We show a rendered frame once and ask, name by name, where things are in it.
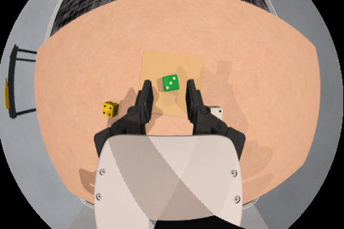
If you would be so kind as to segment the tan square mat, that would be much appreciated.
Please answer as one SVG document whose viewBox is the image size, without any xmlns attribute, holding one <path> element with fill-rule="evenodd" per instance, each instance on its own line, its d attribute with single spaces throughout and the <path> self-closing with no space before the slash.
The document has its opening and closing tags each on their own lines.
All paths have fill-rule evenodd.
<svg viewBox="0 0 344 229">
<path fill-rule="evenodd" d="M 152 82 L 152 113 L 187 117 L 186 85 L 193 79 L 196 89 L 202 87 L 204 58 L 189 54 L 173 52 L 146 51 L 140 71 L 139 90 L 145 79 Z M 178 75 L 179 90 L 164 92 L 162 77 Z"/>
</svg>

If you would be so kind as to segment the green die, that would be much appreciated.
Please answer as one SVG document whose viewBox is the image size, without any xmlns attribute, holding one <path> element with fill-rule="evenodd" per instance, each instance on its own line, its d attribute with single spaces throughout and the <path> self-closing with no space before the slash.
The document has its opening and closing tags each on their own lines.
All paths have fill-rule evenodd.
<svg viewBox="0 0 344 229">
<path fill-rule="evenodd" d="M 162 77 L 162 80 L 165 92 L 180 89 L 177 74 Z"/>
</svg>

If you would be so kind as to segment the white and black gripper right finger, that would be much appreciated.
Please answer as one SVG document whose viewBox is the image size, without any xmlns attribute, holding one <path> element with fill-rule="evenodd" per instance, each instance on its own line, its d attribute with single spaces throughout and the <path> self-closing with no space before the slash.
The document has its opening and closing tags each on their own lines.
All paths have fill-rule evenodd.
<svg viewBox="0 0 344 229">
<path fill-rule="evenodd" d="M 245 135 L 232 128 L 211 113 L 208 106 L 204 105 L 201 92 L 196 89 L 193 79 L 187 80 L 186 85 L 186 108 L 188 120 L 193 124 L 192 135 L 223 135 L 228 137 L 234 144 L 238 159 L 242 155 Z"/>
</svg>

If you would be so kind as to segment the white die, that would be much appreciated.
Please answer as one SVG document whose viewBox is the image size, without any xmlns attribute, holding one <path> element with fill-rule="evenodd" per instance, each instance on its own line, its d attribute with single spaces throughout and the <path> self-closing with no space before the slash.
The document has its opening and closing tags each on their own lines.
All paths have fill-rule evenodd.
<svg viewBox="0 0 344 229">
<path fill-rule="evenodd" d="M 211 113 L 218 117 L 220 120 L 222 120 L 222 113 L 223 113 L 223 108 L 219 106 L 208 106 L 211 110 Z"/>
</svg>

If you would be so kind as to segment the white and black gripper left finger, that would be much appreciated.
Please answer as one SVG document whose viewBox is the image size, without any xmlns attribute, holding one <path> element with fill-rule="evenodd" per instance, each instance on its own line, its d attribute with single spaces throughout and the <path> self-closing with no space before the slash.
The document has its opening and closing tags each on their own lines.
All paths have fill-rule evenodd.
<svg viewBox="0 0 344 229">
<path fill-rule="evenodd" d="M 127 114 L 94 136 L 98 158 L 105 141 L 114 135 L 146 135 L 145 124 L 151 120 L 153 108 L 153 88 L 149 79 L 143 83 L 142 91 L 138 91 L 134 106 L 127 110 Z"/>
</svg>

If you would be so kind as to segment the yellow die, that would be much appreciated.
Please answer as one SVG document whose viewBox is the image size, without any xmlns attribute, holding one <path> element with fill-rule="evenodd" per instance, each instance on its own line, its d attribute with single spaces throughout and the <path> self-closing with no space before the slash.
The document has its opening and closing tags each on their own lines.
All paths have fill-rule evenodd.
<svg viewBox="0 0 344 229">
<path fill-rule="evenodd" d="M 102 114 L 107 116 L 107 117 L 114 117 L 118 115 L 118 107 L 119 104 L 114 103 L 114 102 L 104 102 L 103 107 L 102 107 Z"/>
</svg>

